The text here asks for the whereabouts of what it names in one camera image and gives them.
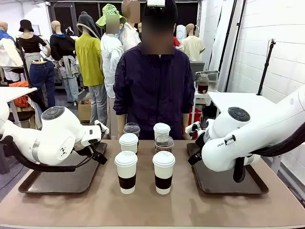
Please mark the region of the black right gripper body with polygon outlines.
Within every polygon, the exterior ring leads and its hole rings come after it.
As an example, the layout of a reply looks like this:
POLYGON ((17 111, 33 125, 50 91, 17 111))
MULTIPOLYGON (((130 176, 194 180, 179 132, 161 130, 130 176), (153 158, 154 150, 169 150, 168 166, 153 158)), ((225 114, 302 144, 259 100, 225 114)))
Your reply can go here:
POLYGON ((203 146, 209 141, 209 134, 208 132, 202 132, 200 135, 198 135, 195 143, 198 145, 200 149, 203 148, 203 146))

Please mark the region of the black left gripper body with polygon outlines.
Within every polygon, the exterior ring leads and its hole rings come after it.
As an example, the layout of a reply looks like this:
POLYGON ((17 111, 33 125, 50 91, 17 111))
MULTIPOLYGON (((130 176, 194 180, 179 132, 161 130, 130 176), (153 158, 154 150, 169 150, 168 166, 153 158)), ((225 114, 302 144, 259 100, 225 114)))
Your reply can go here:
POLYGON ((102 151, 99 149, 100 142, 93 143, 88 146, 83 146, 81 143, 76 145, 76 152, 79 155, 91 155, 92 153, 102 154, 102 151))

